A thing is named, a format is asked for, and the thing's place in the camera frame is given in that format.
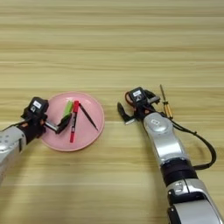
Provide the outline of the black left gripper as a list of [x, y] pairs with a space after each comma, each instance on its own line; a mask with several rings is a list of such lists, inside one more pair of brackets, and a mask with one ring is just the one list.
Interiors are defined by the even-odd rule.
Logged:
[[60, 134], [69, 124], [71, 117], [72, 115], [66, 115], [60, 120], [59, 124], [55, 124], [46, 120], [47, 115], [44, 110], [36, 109], [31, 111], [29, 108], [26, 108], [22, 114], [25, 124], [21, 126], [21, 130], [24, 132], [27, 140], [41, 137], [46, 132], [45, 126], [56, 134]]

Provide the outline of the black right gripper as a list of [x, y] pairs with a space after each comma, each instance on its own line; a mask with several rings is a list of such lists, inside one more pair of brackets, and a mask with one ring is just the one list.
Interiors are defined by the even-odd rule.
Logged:
[[120, 102], [117, 103], [118, 113], [125, 123], [132, 123], [135, 121], [135, 118], [137, 120], [143, 120], [147, 115], [156, 111], [152, 106], [152, 103], [159, 103], [160, 97], [149, 90], [145, 90], [144, 92], [147, 96], [147, 100], [140, 100], [135, 102], [133, 116], [129, 116], [125, 112], [123, 105]]

